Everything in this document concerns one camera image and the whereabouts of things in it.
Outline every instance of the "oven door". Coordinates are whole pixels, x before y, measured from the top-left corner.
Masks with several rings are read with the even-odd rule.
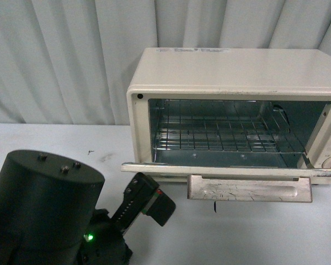
[[[311,179],[331,183],[331,169],[189,167],[124,163],[122,171],[143,172],[156,181],[188,183],[189,199],[312,202]]]

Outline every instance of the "label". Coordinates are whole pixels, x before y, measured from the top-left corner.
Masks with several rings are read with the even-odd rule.
[[[230,52],[228,48],[158,48],[156,52]]]

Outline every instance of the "black cylinder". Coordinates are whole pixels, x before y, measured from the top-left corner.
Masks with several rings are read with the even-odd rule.
[[[0,172],[0,235],[19,237],[10,264],[72,264],[104,177],[72,159],[16,150]]]

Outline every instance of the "oven door handle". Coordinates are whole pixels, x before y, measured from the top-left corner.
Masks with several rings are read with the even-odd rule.
[[[188,176],[188,199],[311,203],[310,178],[265,181]]]

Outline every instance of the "stain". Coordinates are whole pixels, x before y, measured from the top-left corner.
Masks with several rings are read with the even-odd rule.
[[[113,156],[115,155],[115,153],[107,153],[106,155],[102,156],[99,161],[100,162],[105,162],[107,160],[110,160]]]

